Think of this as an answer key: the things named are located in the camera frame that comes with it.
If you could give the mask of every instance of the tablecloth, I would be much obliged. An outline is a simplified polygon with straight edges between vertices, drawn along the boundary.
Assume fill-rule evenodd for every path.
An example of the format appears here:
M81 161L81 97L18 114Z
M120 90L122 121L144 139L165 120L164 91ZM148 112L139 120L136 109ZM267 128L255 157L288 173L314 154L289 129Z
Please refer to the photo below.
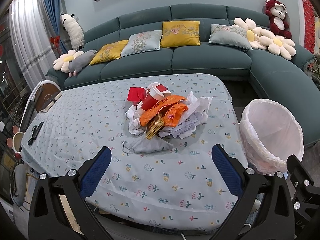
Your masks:
M152 82L173 94L212 97L208 121L189 137L166 138L174 148L155 154L125 154L125 112L130 87ZM237 198L229 192L211 158L220 143L247 167L231 96L222 81L207 74L180 74L111 81L63 91L47 113L39 113L26 131L22 149L49 176L65 175L92 159L102 146L112 161L94 194L86 201L116 216L155 227L212 230L227 217ZM44 125L28 146L34 125Z

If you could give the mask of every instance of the gray drawstring pouch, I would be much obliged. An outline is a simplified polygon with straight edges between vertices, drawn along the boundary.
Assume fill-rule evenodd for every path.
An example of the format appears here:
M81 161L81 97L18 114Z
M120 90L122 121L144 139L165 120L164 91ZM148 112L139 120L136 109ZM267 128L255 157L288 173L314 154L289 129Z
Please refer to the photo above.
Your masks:
M136 138L129 145L122 143L122 151L124 153L155 153L164 150L170 150L173 148L171 143L166 142L161 139L159 136L155 135L150 140L146 138L147 131L144 132L141 136Z

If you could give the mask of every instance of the teal sofa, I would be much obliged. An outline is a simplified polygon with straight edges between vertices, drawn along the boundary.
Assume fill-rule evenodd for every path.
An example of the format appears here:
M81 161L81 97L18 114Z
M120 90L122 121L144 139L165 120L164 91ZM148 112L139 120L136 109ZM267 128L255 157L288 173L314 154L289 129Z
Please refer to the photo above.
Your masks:
M85 32L84 51L105 44L129 39L135 33L162 30L162 22L176 20L200 21L200 46L129 55L108 63L85 67L71 78L61 71L49 70L62 89L142 76L207 73L221 80L248 80L261 98L269 98L287 107L300 123L304 145L320 140L320 92L303 72L314 56L296 44L291 61L263 50L242 52L238 49L209 44L211 24L233 25L240 17L250 18L258 26L269 29L265 14L223 5L178 4L122 15Z

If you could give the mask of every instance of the white cable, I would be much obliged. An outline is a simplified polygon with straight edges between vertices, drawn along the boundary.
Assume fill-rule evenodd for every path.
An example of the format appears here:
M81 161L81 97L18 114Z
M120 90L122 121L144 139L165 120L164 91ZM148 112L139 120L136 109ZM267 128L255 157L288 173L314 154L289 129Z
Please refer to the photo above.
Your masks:
M186 240L186 238L184 237L183 233L180 232L180 234L181 234L183 240Z

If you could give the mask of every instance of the yellow pillow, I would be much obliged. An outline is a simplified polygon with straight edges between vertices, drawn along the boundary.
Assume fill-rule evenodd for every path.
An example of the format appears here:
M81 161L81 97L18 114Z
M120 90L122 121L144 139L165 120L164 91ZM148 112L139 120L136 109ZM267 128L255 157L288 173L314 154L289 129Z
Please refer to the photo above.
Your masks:
M110 43L104 45L95 55L95 57L91 60L90 65L108 62L113 59L120 58L120 54L124 47L128 44L129 40L117 41L114 43Z
M200 45L199 21L163 22L161 48Z

